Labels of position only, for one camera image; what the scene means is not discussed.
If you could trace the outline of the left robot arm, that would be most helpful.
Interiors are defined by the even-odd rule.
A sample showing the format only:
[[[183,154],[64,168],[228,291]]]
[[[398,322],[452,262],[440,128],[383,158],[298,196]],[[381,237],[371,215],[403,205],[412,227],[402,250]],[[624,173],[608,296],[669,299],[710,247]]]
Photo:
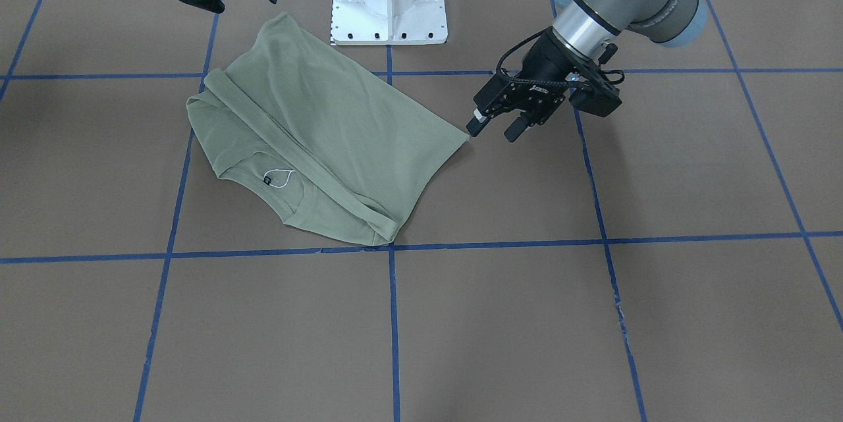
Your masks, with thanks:
[[[557,16],[546,29],[516,45],[527,47],[518,74],[498,63],[474,96],[467,132],[479,135],[491,119],[518,112],[504,131],[508,141],[546,123],[564,101],[579,112],[604,118],[621,105],[620,69],[603,69],[623,32],[657,46],[681,47],[705,28],[703,0],[553,0]]]

